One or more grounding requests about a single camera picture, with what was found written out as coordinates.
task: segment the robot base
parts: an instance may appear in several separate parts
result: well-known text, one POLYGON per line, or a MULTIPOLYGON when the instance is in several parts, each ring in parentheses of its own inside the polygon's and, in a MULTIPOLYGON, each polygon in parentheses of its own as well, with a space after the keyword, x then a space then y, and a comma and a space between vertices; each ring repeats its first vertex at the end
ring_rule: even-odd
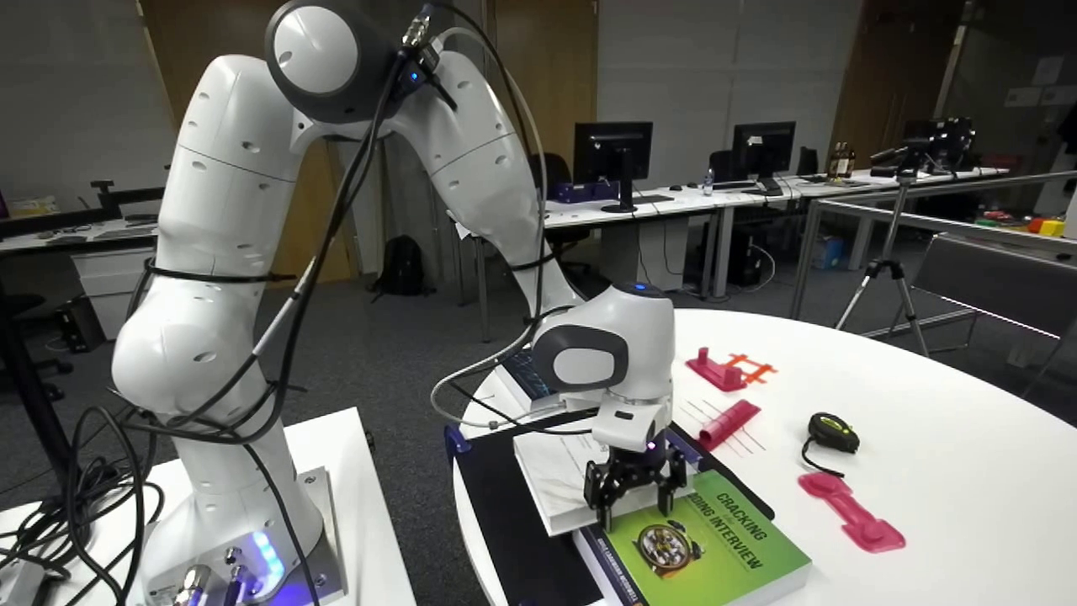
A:
MULTIPOLYGON (((337 531, 337 506, 333 506, 333 483, 331 483, 331 471, 328 468, 312 468, 305 474, 300 474, 303 491, 310 495, 310 501, 315 506, 315 510, 323 515, 323 534, 312 545, 312 553, 305 554, 310 574, 315 581, 319 601, 344 601, 346 587, 344 587, 344 566, 339 566, 339 531, 337 531)), ((232 587, 227 581, 210 581, 203 587, 203 599, 206 606, 223 606, 228 601, 232 587)), ((173 591, 155 591, 147 599, 135 599, 141 606, 175 606, 173 591)), ((312 601, 310 599, 310 587, 303 568, 292 568, 281 589, 267 599, 267 606, 295 606, 295 601, 312 601)))

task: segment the white surface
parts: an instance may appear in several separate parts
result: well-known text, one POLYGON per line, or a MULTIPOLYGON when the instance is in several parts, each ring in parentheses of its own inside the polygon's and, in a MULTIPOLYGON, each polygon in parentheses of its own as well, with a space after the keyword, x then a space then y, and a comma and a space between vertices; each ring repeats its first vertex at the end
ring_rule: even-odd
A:
MULTIPOLYGON (((816 557, 807 587, 782 601, 1075 601, 1077 430, 1069 424, 877 340, 754 314, 680 308, 673 380, 673 417, 687 430, 741 396, 761 405, 717 458, 816 557), (709 348, 715 359, 747 352, 778 372, 741 393, 719 393, 683 366, 697 348, 709 348), (856 499, 910 537, 903 553, 856 547, 843 519, 799 487, 799 474, 807 471, 806 424, 816 410, 843 413, 863 433, 858 453, 816 447, 816 458, 843 468, 856 499)), ((478 579, 491 601, 504 601, 457 471, 454 499, 478 579)))
MULTIPOLYGON (((333 483, 333 506, 339 523, 339 553, 346 596, 333 599, 339 606, 370 606, 370 601, 415 601, 408 568, 401 557, 401 545, 383 506, 383 491, 374 471, 374 458, 368 451, 365 424, 357 410, 337 410, 305 424, 285 427, 285 442, 295 458, 295 471, 328 468, 333 483)), ((175 506, 189 495, 185 471, 178 461, 152 468, 152 482, 158 482, 175 506)), ((0 527, 14 527, 29 506, 10 509, 0 515, 0 527)), ((108 563, 132 537, 132 509, 118 509, 106 523, 93 525, 92 554, 108 563)), ((71 599, 92 579, 86 568, 71 568, 71 581, 65 581, 54 601, 71 599)), ((108 589, 93 589, 86 601, 108 601, 108 589)))

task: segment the white round table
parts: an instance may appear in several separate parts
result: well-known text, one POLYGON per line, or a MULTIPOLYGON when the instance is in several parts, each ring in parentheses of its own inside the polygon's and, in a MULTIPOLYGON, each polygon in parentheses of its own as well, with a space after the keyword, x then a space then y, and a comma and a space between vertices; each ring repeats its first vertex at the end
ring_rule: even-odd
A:
MULTIPOLYGON (((498 372, 486 396, 516 410, 498 372)), ((697 433, 708 413, 752 401, 761 413, 715 453, 810 554, 799 606, 1077 601, 1077 430, 1041 406, 929 355, 816 324, 677 308, 673 417, 697 433), (747 352, 765 384, 725 393, 687 359, 747 352), (830 410, 858 453, 810 447, 843 468, 856 499, 905 534, 900 553, 863 553, 830 506, 800 491, 807 417, 830 410)), ((491 601, 504 601, 468 487, 454 471, 457 523, 491 601)))

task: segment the black stand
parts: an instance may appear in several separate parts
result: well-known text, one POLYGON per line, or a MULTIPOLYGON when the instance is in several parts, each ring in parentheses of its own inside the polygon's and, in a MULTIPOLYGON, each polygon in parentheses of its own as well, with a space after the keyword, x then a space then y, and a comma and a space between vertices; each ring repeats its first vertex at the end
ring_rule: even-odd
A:
POLYGON ((929 340, 927 340, 922 331, 918 331, 918 316, 916 316, 916 305, 911 305, 911 288, 910 288, 910 284, 905 284, 905 268, 903 268, 903 262, 896 262, 896 259, 876 259, 876 262, 867 262, 865 278, 863 278, 858 288, 850 293, 850 299, 849 299, 849 305, 843 308, 843 316, 839 316, 835 327, 845 331, 856 302, 858 302, 858 299, 865 296, 865 288, 877 278, 877 274, 887 274, 887 278, 900 285, 900 293, 903 293, 900 316, 905 314, 905 324, 911 327, 918 350, 929 355, 929 340))
POLYGON ((615 149, 615 166, 619 166, 619 199, 605 212, 635 212, 635 203, 633 203, 633 170, 635 169, 633 169, 628 149, 615 149))
POLYGON ((25 401, 25 410, 35 424, 35 433, 60 482, 60 491, 67 491, 71 471, 76 471, 75 447, 65 433, 65 424, 54 410, 54 401, 46 396, 46 387, 42 384, 42 372, 26 352, 26 342, 20 335, 20 327, 14 324, 8 302, 2 302, 2 284, 0 284, 0 352, 2 366, 10 372, 14 391, 25 401))

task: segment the tripod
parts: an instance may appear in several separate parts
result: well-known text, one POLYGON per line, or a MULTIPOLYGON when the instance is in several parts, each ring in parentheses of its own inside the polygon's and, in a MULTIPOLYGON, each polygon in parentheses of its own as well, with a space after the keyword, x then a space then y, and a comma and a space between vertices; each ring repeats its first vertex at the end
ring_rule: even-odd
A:
POLYGON ((850 308, 858 305, 858 299, 865 296, 865 288, 876 284, 877 274, 887 274, 887 278, 903 293, 903 305, 900 305, 896 318, 887 324, 887 333, 896 331, 900 316, 905 314, 905 324, 911 327, 918 350, 929 352, 929 342, 927 342, 927 335, 918 331, 918 316, 916 316, 916 305, 911 305, 911 288, 910 288, 905 268, 896 259, 867 262, 865 278, 858 284, 858 288, 850 293, 849 305, 843 308, 839 331, 845 331, 850 308))

